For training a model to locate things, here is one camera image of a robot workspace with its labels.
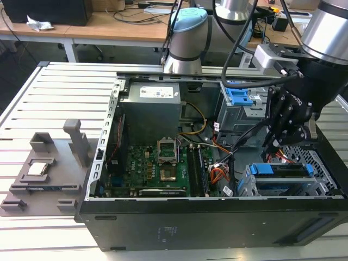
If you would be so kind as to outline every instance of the wooden desk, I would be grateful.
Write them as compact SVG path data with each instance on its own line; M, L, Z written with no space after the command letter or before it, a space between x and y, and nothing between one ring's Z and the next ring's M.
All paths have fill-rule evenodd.
M122 14L125 15L123 18L118 14L116 14L116 17L127 21L137 21L153 17L152 14L137 14L140 12L142 12L142 10L125 10L122 12ZM159 19L168 23L169 15L161 16ZM166 32L167 25L164 23L136 25L117 21L106 12L94 12L87 26L71 26L66 31L65 36L68 38L164 42Z
M269 6L264 0L259 0L259 5ZM279 0L273 6L281 8ZM142 13L141 9L125 10L122 14L125 15L123 19L130 21L153 16L152 14ZM7 16L5 17L10 28L22 41L62 43L70 62L78 62L75 44L161 47L166 37L166 23L168 23L169 15L159 17L159 19L164 23L136 25L116 21L106 12L94 12L85 27L54 24L54 29L52 30L36 32L30 29L25 23L13 24ZM275 32L268 25L266 35L270 38L271 42L297 45L289 26L285 32ZM0 19L0 39L16 40L2 19ZM252 38L247 47L256 48L260 43L261 39Z

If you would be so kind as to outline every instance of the metal slotted table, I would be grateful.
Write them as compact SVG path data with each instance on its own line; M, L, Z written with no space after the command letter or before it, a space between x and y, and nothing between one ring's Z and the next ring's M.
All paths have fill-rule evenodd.
M24 161L35 132L69 138L67 118L81 119L81 131L98 139L117 71L160 72L156 65L49 63L37 67L0 116L0 202L5 199ZM220 72L206 67L205 73ZM259 76L253 69L229 74ZM348 164L348 106L340 97L324 108L318 126ZM304 247L223 250L101 252L82 223L65 217L0 217L1 260L348 260L348 224Z

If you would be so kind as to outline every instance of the light blue robot arm cap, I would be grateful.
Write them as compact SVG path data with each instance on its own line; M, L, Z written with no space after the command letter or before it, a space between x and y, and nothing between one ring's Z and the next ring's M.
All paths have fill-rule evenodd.
M172 14L171 23L175 18L175 13ZM201 25L207 19L207 17L207 11L202 8L190 7L181 9L176 19L173 31L175 33L180 33L191 30Z

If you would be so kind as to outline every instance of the blue connector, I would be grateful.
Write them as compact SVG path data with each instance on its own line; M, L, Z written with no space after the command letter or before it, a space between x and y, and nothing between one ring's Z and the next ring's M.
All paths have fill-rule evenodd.
M253 164L250 166L253 175L269 175L274 174L270 164Z
M309 177L312 178L314 176L314 169L313 169L312 165L306 164L306 170L308 172Z
M252 106L254 102L249 99L247 89L228 89L227 95L231 98L232 105Z

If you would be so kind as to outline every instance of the black box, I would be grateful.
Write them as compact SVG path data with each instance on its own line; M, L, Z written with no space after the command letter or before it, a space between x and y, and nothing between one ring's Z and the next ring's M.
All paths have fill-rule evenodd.
M272 28L274 31L284 32L287 29L288 24L288 19L276 17L272 24Z
M25 23L27 15L41 22L85 26L92 15L91 0L2 0L12 23Z

